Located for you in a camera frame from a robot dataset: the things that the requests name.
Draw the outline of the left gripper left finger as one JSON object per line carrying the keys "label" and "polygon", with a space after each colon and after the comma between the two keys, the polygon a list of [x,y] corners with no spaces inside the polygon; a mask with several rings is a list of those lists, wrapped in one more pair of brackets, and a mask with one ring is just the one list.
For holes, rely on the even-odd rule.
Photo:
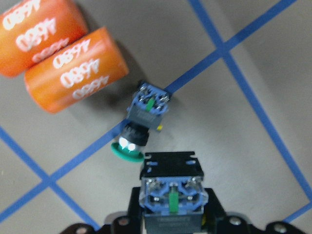
{"label": "left gripper left finger", "polygon": [[143,216],[142,208],[139,204],[140,188],[133,187],[131,191],[128,211],[126,215],[127,234],[142,234]]}

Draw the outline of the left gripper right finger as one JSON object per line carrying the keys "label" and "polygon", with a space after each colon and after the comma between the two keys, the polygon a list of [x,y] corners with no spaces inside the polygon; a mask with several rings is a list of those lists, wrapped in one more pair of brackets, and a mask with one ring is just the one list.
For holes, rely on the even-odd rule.
{"label": "left gripper right finger", "polygon": [[202,218],[202,230],[208,234],[215,234],[217,225],[226,217],[226,212],[222,207],[212,188],[205,188],[208,194],[208,202],[204,205]]}

